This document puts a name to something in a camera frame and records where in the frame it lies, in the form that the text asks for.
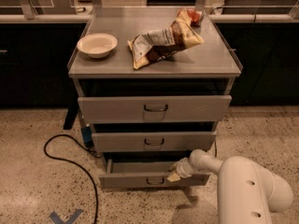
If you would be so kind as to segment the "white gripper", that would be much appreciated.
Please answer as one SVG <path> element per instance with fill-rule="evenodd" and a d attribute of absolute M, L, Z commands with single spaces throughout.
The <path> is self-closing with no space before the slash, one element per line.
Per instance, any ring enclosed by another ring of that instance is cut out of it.
<path fill-rule="evenodd" d="M 180 178 L 189 178 L 196 172 L 196 168 L 191 164 L 188 158 L 183 158 L 169 168 L 169 176 L 167 180 L 169 182 L 177 182 Z"/>

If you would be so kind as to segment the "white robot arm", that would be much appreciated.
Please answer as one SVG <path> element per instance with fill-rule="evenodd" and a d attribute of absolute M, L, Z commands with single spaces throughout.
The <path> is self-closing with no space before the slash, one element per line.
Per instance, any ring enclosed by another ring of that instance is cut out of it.
<path fill-rule="evenodd" d="M 218 178 L 219 224 L 272 224 L 273 212 L 292 206 L 292 187 L 284 178 L 241 156 L 221 161 L 196 149 L 171 166 L 167 180 L 176 182 L 202 170 Z"/>

